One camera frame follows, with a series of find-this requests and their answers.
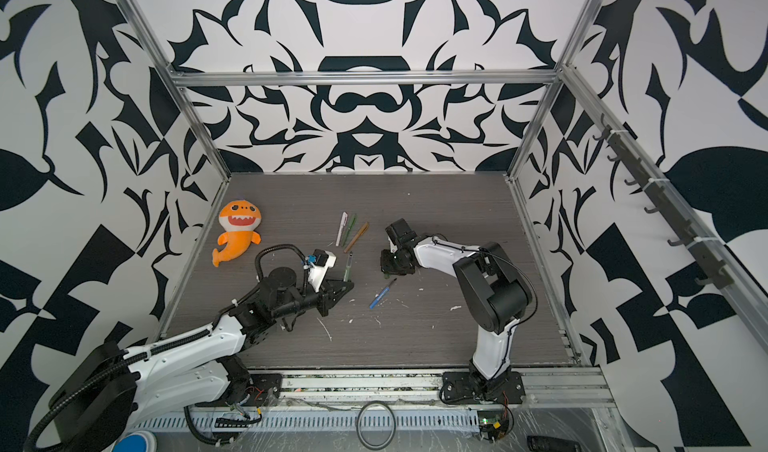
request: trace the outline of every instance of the robotic arm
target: robotic arm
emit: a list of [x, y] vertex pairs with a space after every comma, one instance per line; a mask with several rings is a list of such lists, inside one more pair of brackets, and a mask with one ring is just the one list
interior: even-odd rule
[[[292, 248], [302, 257], [300, 287], [291, 268], [276, 268], [268, 277], [261, 273], [261, 256], [281, 248]], [[125, 350], [115, 342], [97, 347], [54, 394], [50, 411], [32, 429], [24, 450], [99, 452], [127, 428], [170, 410], [214, 400], [242, 401], [251, 379], [235, 354], [262, 342], [277, 320], [312, 308], [327, 316], [354, 287], [326, 277], [335, 263], [331, 252], [315, 250], [305, 258], [293, 246], [265, 249], [256, 256], [259, 283], [213, 322], [153, 344]], [[62, 442], [37, 448], [37, 438], [52, 421]]]
[[478, 323], [477, 347], [470, 361], [469, 397], [499, 399], [506, 383], [512, 335], [532, 301], [528, 281], [495, 242], [482, 247], [462, 246], [438, 236], [417, 235], [403, 219], [387, 227], [386, 232], [391, 247], [381, 254], [385, 274], [413, 274], [417, 267], [424, 267], [456, 277], [469, 312]]

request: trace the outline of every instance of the black remote control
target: black remote control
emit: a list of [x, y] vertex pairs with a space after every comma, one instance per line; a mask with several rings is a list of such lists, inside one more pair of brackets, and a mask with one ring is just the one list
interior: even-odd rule
[[528, 449], [531, 452], [582, 452], [579, 442], [543, 435], [529, 435]]

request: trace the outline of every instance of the blue marker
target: blue marker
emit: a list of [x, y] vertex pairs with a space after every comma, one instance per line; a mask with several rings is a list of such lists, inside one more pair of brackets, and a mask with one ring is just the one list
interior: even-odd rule
[[382, 297], [384, 297], [384, 294], [389, 292], [389, 288], [392, 286], [392, 284], [395, 283], [396, 280], [397, 280], [397, 277], [392, 279], [392, 281], [386, 287], [384, 287], [384, 290], [379, 292], [379, 294], [376, 296], [376, 298], [373, 299], [373, 302], [371, 302], [371, 304], [368, 306], [368, 308], [374, 308], [376, 306], [376, 304], [378, 304], [379, 301], [382, 299]]

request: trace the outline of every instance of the plush toy's head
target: plush toy's head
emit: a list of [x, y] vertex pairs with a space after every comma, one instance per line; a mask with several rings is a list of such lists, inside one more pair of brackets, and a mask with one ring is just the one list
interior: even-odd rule
[[247, 200], [235, 200], [224, 206], [219, 214], [219, 224], [227, 232], [254, 230], [261, 223], [259, 208]]

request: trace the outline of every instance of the dark brown table surface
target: dark brown table surface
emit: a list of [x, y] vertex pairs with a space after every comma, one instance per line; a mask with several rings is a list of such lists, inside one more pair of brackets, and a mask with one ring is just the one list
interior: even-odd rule
[[[215, 224], [170, 320], [168, 335], [210, 322], [216, 311], [255, 284], [254, 257], [264, 247], [292, 243], [305, 254], [331, 251], [341, 277], [346, 256], [336, 240], [341, 213], [357, 214], [356, 232], [368, 232], [353, 252], [355, 288], [321, 318], [302, 315], [293, 332], [279, 328], [262, 344], [240, 354], [251, 368], [437, 367], [466, 365], [475, 351], [477, 325], [454, 277], [432, 269], [400, 277], [373, 310], [371, 300], [386, 286], [379, 255], [387, 248], [384, 228], [404, 218], [417, 232], [441, 233], [466, 245], [500, 243], [542, 300], [535, 317], [514, 334], [512, 362], [517, 365], [565, 364], [558, 325], [524, 236], [512, 195], [502, 175], [235, 175], [225, 203], [244, 198], [256, 204], [263, 220], [256, 231], [262, 243], [216, 268], [210, 253], [222, 233]], [[300, 272], [292, 252], [263, 260], [264, 273], [287, 265]]]

